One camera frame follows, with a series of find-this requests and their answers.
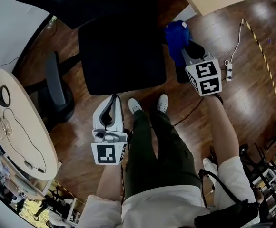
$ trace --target dark green pants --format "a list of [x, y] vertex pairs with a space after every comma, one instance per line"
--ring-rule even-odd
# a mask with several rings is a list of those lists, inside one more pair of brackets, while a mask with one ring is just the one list
[[146, 190], [201, 182], [194, 168], [194, 159], [166, 114], [156, 111], [151, 123], [158, 138], [158, 159], [153, 151], [151, 129], [143, 111], [135, 112], [134, 134], [126, 169], [126, 199]]

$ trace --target black bag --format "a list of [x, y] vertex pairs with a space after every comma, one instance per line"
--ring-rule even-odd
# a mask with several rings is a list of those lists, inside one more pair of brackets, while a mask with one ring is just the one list
[[203, 176], [210, 175], [222, 186], [226, 194], [236, 203], [226, 209], [214, 211], [208, 215], [197, 216], [194, 219], [194, 224], [197, 228], [208, 227], [228, 227], [239, 228], [248, 222], [252, 221], [258, 215], [258, 203], [248, 203], [248, 200], [240, 201], [234, 194], [222, 183], [222, 181], [213, 173], [200, 170], [199, 177], [201, 179], [201, 189], [203, 194], [203, 200], [207, 208], [207, 203], [203, 189]]

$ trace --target blue cloth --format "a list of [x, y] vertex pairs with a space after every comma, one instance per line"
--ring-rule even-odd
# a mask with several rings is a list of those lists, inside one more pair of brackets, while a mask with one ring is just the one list
[[183, 21], [173, 21], [165, 28], [165, 38], [168, 43], [168, 49], [172, 59], [177, 67], [185, 67], [186, 62], [182, 56], [181, 50], [189, 45], [189, 39], [192, 39], [189, 27], [182, 25]]

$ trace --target white shirt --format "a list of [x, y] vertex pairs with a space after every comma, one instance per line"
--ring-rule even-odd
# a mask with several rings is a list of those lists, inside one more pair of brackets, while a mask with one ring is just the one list
[[[255, 202], [239, 157], [233, 157], [218, 168], [217, 176], [239, 199]], [[214, 210], [234, 205], [234, 201], [217, 184]], [[136, 194], [123, 203], [90, 195], [78, 228], [178, 228], [194, 227], [197, 216], [210, 213], [205, 208], [198, 187], [181, 185], [160, 187]], [[259, 217], [245, 227], [258, 223]]]

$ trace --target chair armrest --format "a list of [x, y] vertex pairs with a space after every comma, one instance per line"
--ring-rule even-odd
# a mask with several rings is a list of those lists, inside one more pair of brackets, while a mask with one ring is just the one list
[[56, 51], [51, 53], [46, 60], [45, 78], [54, 104], [64, 105], [66, 103], [66, 98], [59, 73], [59, 55]]

